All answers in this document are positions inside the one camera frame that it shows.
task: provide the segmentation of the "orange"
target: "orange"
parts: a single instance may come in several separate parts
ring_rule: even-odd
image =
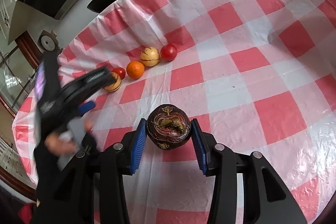
[[[145,71],[145,67],[142,63],[138,61],[132,61],[128,63],[126,67],[126,71],[129,77],[133,79],[138,79],[143,75],[143,72]]]

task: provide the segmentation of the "human hand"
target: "human hand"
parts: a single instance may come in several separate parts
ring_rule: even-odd
[[[93,123],[90,120],[84,121],[84,128],[86,132],[90,132]],[[45,146],[53,155],[60,157],[62,155],[71,154],[76,151],[76,143],[74,141],[65,141],[59,138],[59,134],[52,132],[44,141]]]

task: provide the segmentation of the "red tomato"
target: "red tomato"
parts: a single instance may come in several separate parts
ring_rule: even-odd
[[[122,79],[124,79],[126,76],[126,71],[121,67],[114,68],[112,72],[115,72],[116,74],[118,74],[120,78]]]
[[[162,47],[160,54],[163,60],[172,61],[177,55],[177,48],[172,44],[165,45]]]

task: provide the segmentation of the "table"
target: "table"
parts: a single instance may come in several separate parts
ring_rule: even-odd
[[[336,0],[117,0],[64,49],[59,77],[64,85],[102,65],[125,68],[145,46],[174,44],[174,61],[92,96],[98,147],[174,104],[233,151],[262,152],[312,222],[336,190],[335,28]],[[30,94],[12,126],[33,182],[35,104]],[[206,223],[214,178],[202,175],[191,141],[164,151],[148,138],[124,183],[132,224]]]

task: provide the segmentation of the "screw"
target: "screw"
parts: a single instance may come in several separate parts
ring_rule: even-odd
[[[82,158],[82,157],[84,157],[85,156],[85,152],[84,151],[78,151],[77,153],[76,153],[76,158],[78,158],[78,159],[80,159],[80,158]]]
[[[215,145],[215,149],[218,150],[218,151],[223,151],[225,148],[225,146],[221,143],[218,143]]]
[[[113,149],[114,150],[120,150],[120,149],[122,149],[124,147],[124,145],[122,144],[122,143],[115,143],[114,145],[113,145]]]
[[[259,159],[259,158],[261,158],[261,157],[263,156],[259,151],[254,151],[254,152],[252,153],[252,155],[253,155],[255,158],[257,158],[257,159]]]

